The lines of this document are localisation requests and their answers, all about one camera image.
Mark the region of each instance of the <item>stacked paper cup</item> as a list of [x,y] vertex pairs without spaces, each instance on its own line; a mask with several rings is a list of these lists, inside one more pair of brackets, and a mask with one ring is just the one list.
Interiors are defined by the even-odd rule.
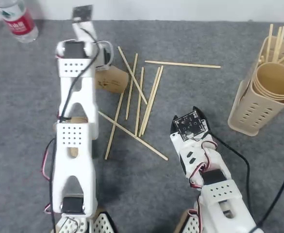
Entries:
[[284,102],[284,65],[264,63],[253,77],[253,90],[268,99]]

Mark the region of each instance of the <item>red bottle label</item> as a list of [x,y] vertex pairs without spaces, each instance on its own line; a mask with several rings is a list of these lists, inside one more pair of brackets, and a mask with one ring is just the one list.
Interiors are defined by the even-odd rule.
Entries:
[[8,24],[10,31],[15,35],[25,35],[35,27],[35,23],[23,1],[19,1],[16,5],[10,7],[0,8],[0,14]]
[[34,21],[27,10],[21,18],[15,21],[7,21],[5,19],[4,21],[8,24],[10,31],[15,35],[25,35],[32,31],[35,26]]

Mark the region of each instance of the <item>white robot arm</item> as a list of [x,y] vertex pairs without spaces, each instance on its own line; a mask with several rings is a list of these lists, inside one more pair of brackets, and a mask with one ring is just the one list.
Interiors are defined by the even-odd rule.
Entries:
[[248,233],[256,226],[196,107],[174,117],[170,138],[190,186],[201,191],[183,233]]
[[[84,222],[87,227],[79,229],[93,232],[92,218],[97,209],[96,175],[92,159],[92,140],[98,138],[98,107],[95,98],[95,72],[108,69],[113,59],[113,49],[109,42],[98,42],[91,22],[92,6],[73,9],[73,29],[76,40],[61,41],[57,45],[56,57],[61,78],[61,103],[59,121],[56,125],[56,154],[54,161],[52,205],[55,213],[63,217]],[[81,79],[79,91],[74,88]],[[72,117],[74,104],[79,103],[87,118],[87,123],[65,121]],[[73,157],[70,148],[77,148]],[[69,177],[77,178],[83,195],[64,193]]]

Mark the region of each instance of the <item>black cable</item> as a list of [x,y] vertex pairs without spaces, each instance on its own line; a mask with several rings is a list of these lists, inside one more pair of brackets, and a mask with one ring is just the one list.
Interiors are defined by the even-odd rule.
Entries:
[[56,136],[54,138],[54,143],[52,147],[52,158],[51,158],[51,168],[50,168],[50,179],[49,179],[49,199],[50,199],[50,213],[51,213],[51,220],[52,220],[52,227],[53,233],[56,232],[55,228],[55,217],[53,212],[53,198],[52,198],[52,179],[53,179],[53,169],[54,169],[54,159],[55,159],[55,151],[56,151]]
[[229,146],[227,143],[223,142],[219,137],[214,135],[211,131],[209,131],[209,134],[211,136],[213,136],[221,144],[223,144],[225,147],[227,147],[229,150],[231,150],[233,153],[238,155],[246,163],[246,165],[247,165],[247,177],[246,177],[247,202],[248,202],[249,213],[253,216],[253,214],[252,214],[252,207],[251,207],[251,197],[250,197],[250,164],[249,164],[249,162],[247,161],[247,159],[242,154],[237,152],[234,148]]
[[262,227],[263,224],[264,224],[264,221],[268,218],[268,216],[270,215],[272,209],[274,208],[274,206],[276,205],[276,203],[278,202],[281,194],[283,193],[284,191],[284,181],[283,181],[283,184],[281,185],[281,188],[278,192],[278,194],[276,195],[275,199],[273,200],[272,204],[270,205],[270,207],[268,208],[268,210],[266,211],[264,217],[262,218],[262,220],[260,220],[258,222],[258,224],[256,225],[256,227],[254,227],[249,233],[253,233],[255,230],[257,230],[258,228]]
[[[64,107],[63,107],[63,110],[62,110],[62,113],[59,117],[59,123],[61,123],[63,120],[64,120],[64,115],[65,115],[65,111],[67,109],[67,105],[68,105],[68,102],[70,100],[70,97],[71,97],[71,94],[72,94],[72,90],[73,90],[73,87],[74,85],[76,84],[76,82],[78,81],[78,79],[92,66],[92,64],[96,61],[96,59],[98,58],[99,56],[99,53],[100,53],[100,47],[98,45],[98,42],[97,40],[92,36],[92,34],[90,32],[88,32],[86,29],[82,28],[80,26],[80,24],[78,24],[79,28],[81,30],[83,30],[86,34],[88,34],[91,39],[93,40],[94,44],[96,45],[97,47],[97,52],[95,54],[95,56],[93,57],[93,59],[90,61],[90,63],[86,66],[85,69],[83,69],[79,74],[78,76],[73,80],[70,88],[69,88],[69,91],[68,91],[68,94],[67,94],[67,99],[65,101],[65,104],[64,104]],[[53,232],[55,233],[56,230],[55,230],[55,217],[54,217],[54,211],[53,211],[53,203],[52,203],[52,181],[53,181],[53,170],[54,170],[54,160],[55,160],[55,152],[56,152],[56,136],[55,136],[55,140],[54,140],[54,143],[53,143],[53,149],[52,149],[52,158],[51,158],[51,169],[50,169],[50,180],[49,180],[49,198],[50,198],[50,212],[51,212],[51,220],[52,220],[52,225],[53,225]]]

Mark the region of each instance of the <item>plastic bottle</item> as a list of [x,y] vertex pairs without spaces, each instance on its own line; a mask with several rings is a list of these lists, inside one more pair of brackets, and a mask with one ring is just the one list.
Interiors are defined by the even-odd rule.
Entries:
[[38,29],[23,0],[0,0],[0,14],[18,41],[36,40]]

